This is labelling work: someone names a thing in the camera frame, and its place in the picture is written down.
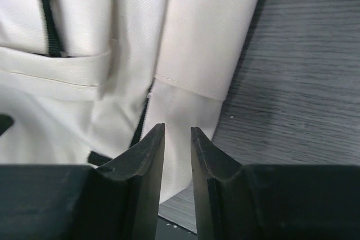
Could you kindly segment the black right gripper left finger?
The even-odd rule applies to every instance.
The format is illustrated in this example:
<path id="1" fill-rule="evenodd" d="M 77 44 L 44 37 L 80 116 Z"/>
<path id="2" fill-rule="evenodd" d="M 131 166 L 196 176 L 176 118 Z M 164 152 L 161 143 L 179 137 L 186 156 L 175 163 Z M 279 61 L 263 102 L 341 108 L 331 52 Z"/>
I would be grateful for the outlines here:
<path id="1" fill-rule="evenodd" d="M 99 167 L 2 165 L 2 239 L 154 239 L 165 126 Z"/>

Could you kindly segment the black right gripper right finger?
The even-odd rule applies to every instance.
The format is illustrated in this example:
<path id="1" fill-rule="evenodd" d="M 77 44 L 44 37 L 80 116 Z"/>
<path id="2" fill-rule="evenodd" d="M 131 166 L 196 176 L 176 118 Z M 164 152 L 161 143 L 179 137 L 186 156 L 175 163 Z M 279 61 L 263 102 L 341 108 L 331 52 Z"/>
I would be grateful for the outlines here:
<path id="1" fill-rule="evenodd" d="M 241 165 L 191 129 L 198 239 L 358 239 L 359 167 Z"/>

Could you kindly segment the cream canvas backpack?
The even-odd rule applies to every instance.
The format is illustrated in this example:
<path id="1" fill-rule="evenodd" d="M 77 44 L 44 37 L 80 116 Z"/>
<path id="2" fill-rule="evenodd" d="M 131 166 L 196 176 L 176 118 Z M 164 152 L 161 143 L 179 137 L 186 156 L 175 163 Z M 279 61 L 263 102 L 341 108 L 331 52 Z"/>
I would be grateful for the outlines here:
<path id="1" fill-rule="evenodd" d="M 1 0 L 1 163 L 116 157 L 166 125 L 160 201 L 190 184 L 258 0 Z"/>

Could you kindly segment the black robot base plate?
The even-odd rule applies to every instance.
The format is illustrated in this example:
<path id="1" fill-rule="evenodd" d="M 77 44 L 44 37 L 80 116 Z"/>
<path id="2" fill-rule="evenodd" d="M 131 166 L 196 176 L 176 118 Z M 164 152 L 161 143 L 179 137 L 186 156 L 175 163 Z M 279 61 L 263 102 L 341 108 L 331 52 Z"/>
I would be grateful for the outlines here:
<path id="1" fill-rule="evenodd" d="M 197 240 L 197 235 L 178 224 L 158 216 L 156 240 Z"/>

